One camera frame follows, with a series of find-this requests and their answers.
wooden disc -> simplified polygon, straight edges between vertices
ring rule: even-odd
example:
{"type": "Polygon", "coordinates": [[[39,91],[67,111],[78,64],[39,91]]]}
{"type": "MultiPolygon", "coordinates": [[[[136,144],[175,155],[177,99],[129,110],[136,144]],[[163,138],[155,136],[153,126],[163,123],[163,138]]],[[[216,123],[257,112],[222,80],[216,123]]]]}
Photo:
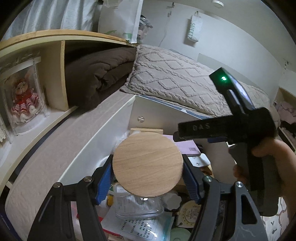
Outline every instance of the wooden disc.
{"type": "Polygon", "coordinates": [[[129,193],[156,197],[180,180],[183,158],[178,147],[161,134],[142,132],[129,136],[116,148],[113,171],[129,193]]]}

black handheld device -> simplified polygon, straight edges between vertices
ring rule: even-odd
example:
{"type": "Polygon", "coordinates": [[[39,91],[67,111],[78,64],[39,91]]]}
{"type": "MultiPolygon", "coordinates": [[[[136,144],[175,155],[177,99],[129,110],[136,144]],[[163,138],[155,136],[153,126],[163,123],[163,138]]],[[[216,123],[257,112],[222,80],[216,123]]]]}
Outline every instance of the black handheld device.
{"type": "Polygon", "coordinates": [[[216,89],[221,93],[232,115],[205,120],[179,123],[178,137],[182,139],[211,138],[227,141],[229,152],[249,177],[246,186],[259,213],[276,215],[280,181],[275,160],[271,156],[258,158],[251,149],[265,137],[274,137],[276,127],[268,109],[256,109],[242,85],[225,69],[219,68],[210,75],[216,89]]]}

green lid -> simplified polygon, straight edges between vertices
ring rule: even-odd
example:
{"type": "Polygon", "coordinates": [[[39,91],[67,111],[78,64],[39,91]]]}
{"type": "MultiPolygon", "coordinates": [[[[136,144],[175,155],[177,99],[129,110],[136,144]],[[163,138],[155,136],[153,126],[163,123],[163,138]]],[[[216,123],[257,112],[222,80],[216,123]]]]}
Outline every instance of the green lid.
{"type": "Polygon", "coordinates": [[[187,229],[174,228],[170,231],[170,241],[188,241],[191,233],[187,229]]]}

gray blanket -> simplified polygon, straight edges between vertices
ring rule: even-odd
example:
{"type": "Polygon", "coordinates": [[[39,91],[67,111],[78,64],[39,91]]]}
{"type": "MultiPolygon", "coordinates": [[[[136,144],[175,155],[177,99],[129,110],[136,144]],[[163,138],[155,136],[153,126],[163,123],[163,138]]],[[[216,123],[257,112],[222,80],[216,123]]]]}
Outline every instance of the gray blanket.
{"type": "Polygon", "coordinates": [[[65,68],[70,106],[93,109],[118,90],[133,68],[136,48],[120,47],[88,54],[65,68]]]}

screw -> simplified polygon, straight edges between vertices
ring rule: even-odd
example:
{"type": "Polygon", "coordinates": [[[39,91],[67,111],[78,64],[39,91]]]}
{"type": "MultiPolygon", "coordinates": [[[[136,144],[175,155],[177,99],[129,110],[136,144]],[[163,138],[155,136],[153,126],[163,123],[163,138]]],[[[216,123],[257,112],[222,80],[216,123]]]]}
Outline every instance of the screw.
{"type": "Polygon", "coordinates": [[[211,181],[213,181],[213,178],[211,176],[205,176],[205,180],[207,182],[211,182],[211,181]]]}
{"type": "Polygon", "coordinates": [[[236,182],[236,185],[239,187],[239,188],[242,188],[244,186],[244,184],[242,182],[236,182]]]}
{"type": "Polygon", "coordinates": [[[83,179],[84,182],[89,183],[92,181],[92,177],[91,176],[87,176],[83,179]]]}
{"type": "Polygon", "coordinates": [[[59,188],[60,186],[61,186],[61,183],[59,182],[54,183],[54,188],[59,188]]]}
{"type": "Polygon", "coordinates": [[[139,116],[139,117],[138,117],[138,122],[141,122],[141,123],[142,123],[142,122],[144,122],[144,121],[145,121],[145,119],[144,119],[143,116],[139,116]]]}

